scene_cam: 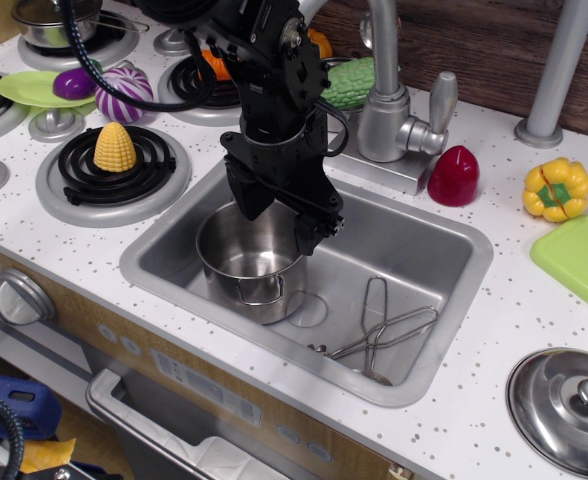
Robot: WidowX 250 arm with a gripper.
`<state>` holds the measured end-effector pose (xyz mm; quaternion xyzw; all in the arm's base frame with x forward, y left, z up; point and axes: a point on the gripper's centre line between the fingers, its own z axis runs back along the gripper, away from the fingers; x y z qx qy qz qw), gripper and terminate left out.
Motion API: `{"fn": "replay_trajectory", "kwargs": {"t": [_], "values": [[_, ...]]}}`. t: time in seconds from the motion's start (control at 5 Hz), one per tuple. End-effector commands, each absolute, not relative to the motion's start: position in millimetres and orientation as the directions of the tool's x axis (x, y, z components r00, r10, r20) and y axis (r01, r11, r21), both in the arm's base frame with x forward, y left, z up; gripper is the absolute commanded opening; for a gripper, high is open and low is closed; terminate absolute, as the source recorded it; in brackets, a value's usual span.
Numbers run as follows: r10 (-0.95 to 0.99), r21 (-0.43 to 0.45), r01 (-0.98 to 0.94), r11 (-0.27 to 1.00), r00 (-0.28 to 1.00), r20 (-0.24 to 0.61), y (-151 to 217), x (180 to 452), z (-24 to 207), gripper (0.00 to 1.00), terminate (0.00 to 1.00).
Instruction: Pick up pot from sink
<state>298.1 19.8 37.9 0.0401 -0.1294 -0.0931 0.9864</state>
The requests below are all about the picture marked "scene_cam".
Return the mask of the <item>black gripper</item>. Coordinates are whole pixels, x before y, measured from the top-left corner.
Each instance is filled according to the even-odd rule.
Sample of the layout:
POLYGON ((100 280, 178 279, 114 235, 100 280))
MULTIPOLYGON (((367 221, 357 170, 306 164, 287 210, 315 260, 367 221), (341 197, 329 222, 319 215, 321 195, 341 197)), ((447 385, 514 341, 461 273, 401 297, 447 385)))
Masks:
POLYGON ((326 238, 344 227, 343 201, 324 172, 327 114, 315 108, 301 129, 282 141, 260 142, 240 133, 225 133, 225 166, 234 199, 245 218, 256 220, 275 200, 295 212, 298 252, 312 255, 326 238))

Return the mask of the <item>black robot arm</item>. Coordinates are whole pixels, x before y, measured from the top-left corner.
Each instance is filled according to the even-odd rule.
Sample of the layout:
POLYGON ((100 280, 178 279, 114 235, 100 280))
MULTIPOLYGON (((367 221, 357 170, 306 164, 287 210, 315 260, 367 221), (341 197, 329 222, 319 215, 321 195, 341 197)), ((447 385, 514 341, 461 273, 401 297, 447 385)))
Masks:
POLYGON ((139 1, 149 18, 196 36, 224 61, 241 106, 222 135, 228 183, 249 220, 274 201, 296 213, 298 251, 311 255, 343 226, 327 178, 328 69, 296 1, 139 1))

